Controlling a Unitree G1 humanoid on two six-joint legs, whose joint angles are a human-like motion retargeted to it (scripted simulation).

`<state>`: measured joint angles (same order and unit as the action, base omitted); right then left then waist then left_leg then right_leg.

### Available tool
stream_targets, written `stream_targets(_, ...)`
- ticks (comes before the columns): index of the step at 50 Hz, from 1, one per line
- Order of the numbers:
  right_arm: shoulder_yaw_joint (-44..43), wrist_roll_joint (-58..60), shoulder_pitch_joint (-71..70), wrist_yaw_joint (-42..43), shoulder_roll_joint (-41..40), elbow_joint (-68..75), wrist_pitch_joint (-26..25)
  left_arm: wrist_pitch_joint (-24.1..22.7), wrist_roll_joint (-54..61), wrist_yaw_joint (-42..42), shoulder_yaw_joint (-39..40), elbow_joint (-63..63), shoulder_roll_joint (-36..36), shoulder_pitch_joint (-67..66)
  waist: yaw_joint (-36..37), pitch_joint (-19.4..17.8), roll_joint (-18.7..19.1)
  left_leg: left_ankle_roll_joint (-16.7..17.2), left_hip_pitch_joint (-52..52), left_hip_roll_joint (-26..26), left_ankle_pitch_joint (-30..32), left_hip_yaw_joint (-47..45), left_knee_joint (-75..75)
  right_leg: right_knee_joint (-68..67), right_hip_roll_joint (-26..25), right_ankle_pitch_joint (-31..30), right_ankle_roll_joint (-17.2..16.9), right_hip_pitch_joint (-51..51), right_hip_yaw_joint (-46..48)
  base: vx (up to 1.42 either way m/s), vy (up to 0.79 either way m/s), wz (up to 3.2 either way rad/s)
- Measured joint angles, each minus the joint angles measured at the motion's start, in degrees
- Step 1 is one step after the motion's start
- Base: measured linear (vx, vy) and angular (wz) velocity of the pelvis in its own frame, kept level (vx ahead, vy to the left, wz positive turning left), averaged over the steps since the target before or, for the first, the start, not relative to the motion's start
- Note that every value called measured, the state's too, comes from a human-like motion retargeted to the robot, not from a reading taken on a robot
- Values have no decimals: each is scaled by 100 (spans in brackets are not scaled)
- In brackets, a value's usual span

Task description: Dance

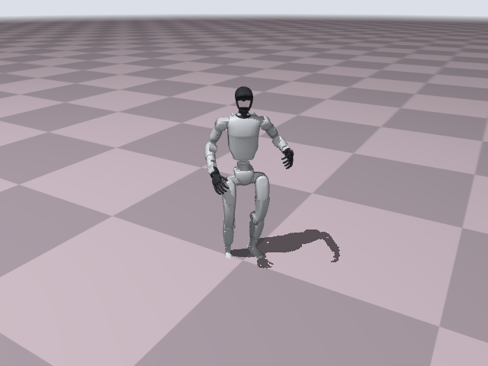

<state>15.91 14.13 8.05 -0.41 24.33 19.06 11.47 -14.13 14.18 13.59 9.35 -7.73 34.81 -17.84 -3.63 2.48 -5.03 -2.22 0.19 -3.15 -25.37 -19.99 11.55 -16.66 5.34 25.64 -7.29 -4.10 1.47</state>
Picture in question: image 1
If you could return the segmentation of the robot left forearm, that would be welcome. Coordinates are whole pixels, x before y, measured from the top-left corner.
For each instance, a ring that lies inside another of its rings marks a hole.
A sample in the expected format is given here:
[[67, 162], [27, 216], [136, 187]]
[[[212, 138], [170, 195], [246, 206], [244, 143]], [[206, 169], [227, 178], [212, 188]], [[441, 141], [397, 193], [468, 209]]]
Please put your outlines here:
[[[282, 136], [279, 136], [279, 137], [282, 139], [282, 141], [279, 142], [279, 144], [278, 144], [279, 150], [283, 152], [286, 150], [286, 148], [290, 148], [289, 145], [286, 143], [286, 141], [283, 139], [283, 137]], [[290, 148], [290, 149], [292, 150], [292, 148]], [[285, 153], [283, 153], [283, 154], [285, 155]]]

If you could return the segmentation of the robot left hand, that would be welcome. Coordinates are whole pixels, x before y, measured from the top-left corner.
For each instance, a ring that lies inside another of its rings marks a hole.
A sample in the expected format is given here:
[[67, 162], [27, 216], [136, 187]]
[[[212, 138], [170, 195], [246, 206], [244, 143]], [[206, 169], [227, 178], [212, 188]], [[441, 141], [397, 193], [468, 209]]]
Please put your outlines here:
[[289, 168], [290, 168], [290, 167], [293, 165], [293, 156], [294, 156], [294, 152], [293, 152], [293, 151], [292, 151], [290, 148], [286, 148], [286, 150], [285, 150], [285, 151], [283, 151], [283, 153], [285, 153], [285, 157], [284, 157], [284, 158], [282, 158], [281, 160], [283, 160], [283, 159], [287, 159], [285, 162], [283, 162], [283, 164], [289, 161], [289, 163], [288, 163], [288, 164], [284, 165], [284, 166], [288, 166], [288, 165], [289, 165], [289, 166], [286, 168], [286, 169], [289, 169]]

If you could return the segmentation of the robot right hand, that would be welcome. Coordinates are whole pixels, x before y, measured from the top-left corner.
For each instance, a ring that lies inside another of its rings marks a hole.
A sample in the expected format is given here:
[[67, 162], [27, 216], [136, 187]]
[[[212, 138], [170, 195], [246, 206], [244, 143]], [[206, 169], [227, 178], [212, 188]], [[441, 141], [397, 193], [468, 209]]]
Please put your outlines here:
[[226, 190], [222, 186], [224, 186], [227, 189], [229, 189], [229, 188], [227, 186], [225, 186], [225, 184], [222, 182], [222, 179], [224, 179], [225, 181], [228, 181], [228, 179], [226, 179], [222, 175], [220, 175], [217, 167], [214, 166], [213, 168], [214, 168], [214, 171], [210, 173], [210, 176], [212, 178], [214, 190], [220, 195], [221, 195], [221, 193], [224, 194], [224, 192], [222, 192], [220, 190], [220, 189], [222, 189], [223, 191], [226, 192]]

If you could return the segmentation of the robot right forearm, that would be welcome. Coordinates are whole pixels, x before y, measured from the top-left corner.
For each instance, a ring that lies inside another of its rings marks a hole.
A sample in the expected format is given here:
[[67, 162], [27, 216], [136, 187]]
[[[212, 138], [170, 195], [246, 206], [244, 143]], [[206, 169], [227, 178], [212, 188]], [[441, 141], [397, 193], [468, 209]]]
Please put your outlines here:
[[205, 159], [207, 160], [208, 172], [211, 173], [214, 171], [214, 166], [217, 167], [217, 164], [216, 164], [216, 159], [215, 159], [216, 158], [215, 153], [210, 152], [209, 143], [207, 143], [205, 148], [204, 148], [204, 155], [205, 155]]

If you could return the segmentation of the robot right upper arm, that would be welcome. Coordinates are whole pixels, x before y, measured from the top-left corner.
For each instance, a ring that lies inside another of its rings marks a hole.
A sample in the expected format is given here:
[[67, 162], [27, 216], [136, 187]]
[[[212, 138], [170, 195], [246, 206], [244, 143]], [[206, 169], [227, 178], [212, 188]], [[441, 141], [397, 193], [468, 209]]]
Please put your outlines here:
[[217, 146], [216, 142], [220, 138], [222, 131], [226, 130], [229, 123], [229, 117], [220, 117], [216, 120], [214, 127], [210, 133], [209, 140], [207, 143], [210, 145], [210, 152], [216, 153]]

